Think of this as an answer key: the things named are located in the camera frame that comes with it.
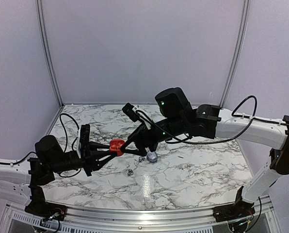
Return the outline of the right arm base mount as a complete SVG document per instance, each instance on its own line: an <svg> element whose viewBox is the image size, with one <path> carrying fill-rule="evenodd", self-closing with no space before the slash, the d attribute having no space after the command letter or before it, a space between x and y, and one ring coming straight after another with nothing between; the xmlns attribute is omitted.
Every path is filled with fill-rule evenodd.
<svg viewBox="0 0 289 233"><path fill-rule="evenodd" d="M244 186L237 191L234 203L213 208L213 217L216 222L229 221L255 213L254 203L245 202L242 198L243 188Z"/></svg>

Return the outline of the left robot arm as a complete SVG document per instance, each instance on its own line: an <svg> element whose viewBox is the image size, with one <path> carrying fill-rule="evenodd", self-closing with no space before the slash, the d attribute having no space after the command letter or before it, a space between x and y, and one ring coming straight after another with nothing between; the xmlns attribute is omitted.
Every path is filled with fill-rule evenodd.
<svg viewBox="0 0 289 233"><path fill-rule="evenodd" d="M0 199L23 205L33 215L63 218L66 207L47 201L42 187L66 171L83 169L90 176L121 152L114 140L103 145L91 142L89 134L89 125L79 126L70 151L62 149L55 136L46 135L23 159L0 161Z"/></svg>

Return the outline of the red earbud charging case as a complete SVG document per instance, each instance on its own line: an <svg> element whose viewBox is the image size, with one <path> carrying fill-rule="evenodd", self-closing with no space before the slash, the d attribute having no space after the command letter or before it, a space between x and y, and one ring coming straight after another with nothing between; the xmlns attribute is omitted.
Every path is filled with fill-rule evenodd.
<svg viewBox="0 0 289 233"><path fill-rule="evenodd" d="M125 141L122 139L113 139L110 141L109 151L116 152L117 157L122 156L124 153L121 151L121 147L124 145Z"/></svg>

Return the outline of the grey blue charging case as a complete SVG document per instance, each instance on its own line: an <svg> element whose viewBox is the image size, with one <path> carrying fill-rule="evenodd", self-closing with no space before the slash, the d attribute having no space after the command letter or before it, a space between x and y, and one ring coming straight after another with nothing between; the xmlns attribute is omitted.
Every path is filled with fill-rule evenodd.
<svg viewBox="0 0 289 233"><path fill-rule="evenodd" d="M158 160L158 155L155 151L148 151L146 154L146 158L149 162L154 163Z"/></svg>

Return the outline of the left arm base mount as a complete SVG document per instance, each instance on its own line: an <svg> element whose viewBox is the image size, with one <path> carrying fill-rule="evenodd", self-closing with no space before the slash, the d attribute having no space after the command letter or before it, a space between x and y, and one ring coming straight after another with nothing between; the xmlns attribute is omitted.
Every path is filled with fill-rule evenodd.
<svg viewBox="0 0 289 233"><path fill-rule="evenodd" d="M48 202L45 199L43 189L39 186L29 186L31 194L30 201L25 206L25 212L40 216L43 218L49 218L50 216L58 213L58 220L63 221L66 215L67 207L62 204Z"/></svg>

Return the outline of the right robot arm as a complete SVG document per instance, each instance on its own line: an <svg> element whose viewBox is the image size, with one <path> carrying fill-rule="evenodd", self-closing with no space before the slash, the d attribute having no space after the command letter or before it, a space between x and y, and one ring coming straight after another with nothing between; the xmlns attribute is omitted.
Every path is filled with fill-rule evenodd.
<svg viewBox="0 0 289 233"><path fill-rule="evenodd" d="M258 197L281 176L289 175L289 116L283 119L258 118L239 114L216 105L202 104L192 108L181 88L168 88L155 97L163 120L154 122L140 107L127 103L123 112L141 125L128 137L134 143L131 153L139 156L155 154L159 142L179 141L179 136L204 137L206 144L224 143L234 139L269 146L270 160L252 180L237 193L230 214L241 217Z"/></svg>

